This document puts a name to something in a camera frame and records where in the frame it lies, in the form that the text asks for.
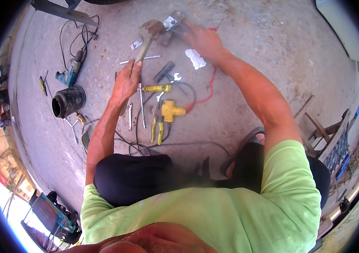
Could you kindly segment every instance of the sandal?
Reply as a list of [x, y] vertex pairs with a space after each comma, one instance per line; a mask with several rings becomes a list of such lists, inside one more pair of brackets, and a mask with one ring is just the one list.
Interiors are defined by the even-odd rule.
[[259, 142], [259, 140], [257, 139], [257, 137], [255, 136], [256, 134], [265, 134], [263, 127], [257, 127], [255, 129], [253, 129], [249, 134], [247, 134], [247, 136], [241, 141], [240, 145], [238, 145], [238, 148], [234, 152], [234, 154], [220, 166], [220, 174], [222, 174], [224, 176], [226, 175], [227, 169], [230, 167], [232, 162], [236, 159], [236, 156], [238, 155], [238, 153], [244, 148], [244, 146], [246, 144], [248, 144], [248, 143], [261, 144]]

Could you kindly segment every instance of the bucket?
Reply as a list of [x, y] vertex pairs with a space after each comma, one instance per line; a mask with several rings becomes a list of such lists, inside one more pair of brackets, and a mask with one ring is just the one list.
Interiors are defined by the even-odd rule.
[[56, 92], [52, 99], [53, 113], [57, 118], [66, 118], [85, 104], [85, 93], [78, 85]]

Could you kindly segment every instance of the green t-shirt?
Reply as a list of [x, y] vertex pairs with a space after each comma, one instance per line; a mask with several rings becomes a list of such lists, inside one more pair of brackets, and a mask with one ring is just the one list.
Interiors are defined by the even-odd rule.
[[320, 200], [303, 146], [285, 140], [265, 158], [261, 194], [187, 188], [114, 208], [90, 184], [81, 225], [85, 244], [163, 221], [186, 226], [220, 253], [308, 252], [317, 238]]

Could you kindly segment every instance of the foot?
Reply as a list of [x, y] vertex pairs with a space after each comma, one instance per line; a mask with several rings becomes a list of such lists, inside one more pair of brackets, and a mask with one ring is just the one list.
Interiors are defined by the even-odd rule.
[[[255, 137], [257, 137], [257, 139], [259, 140], [259, 143], [262, 145], [265, 145], [265, 134], [255, 134]], [[226, 177], [228, 179], [232, 179], [233, 178], [233, 169], [234, 169], [234, 165], [236, 164], [235, 161], [233, 161], [231, 163], [231, 165], [227, 168], [226, 170]]]

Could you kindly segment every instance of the hand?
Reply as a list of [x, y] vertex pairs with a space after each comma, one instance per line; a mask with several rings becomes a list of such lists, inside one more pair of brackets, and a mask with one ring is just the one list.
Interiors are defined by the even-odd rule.
[[117, 74], [115, 85], [112, 90], [112, 97], [122, 102], [130, 98], [139, 87], [140, 71], [143, 61], [130, 60]]
[[202, 57], [206, 57], [211, 60], [213, 64], [217, 64], [220, 60], [220, 55], [222, 55], [225, 50], [219, 35], [192, 22], [183, 21], [183, 23], [192, 31], [192, 33], [183, 33], [183, 36], [191, 44], [191, 47], [200, 53]]

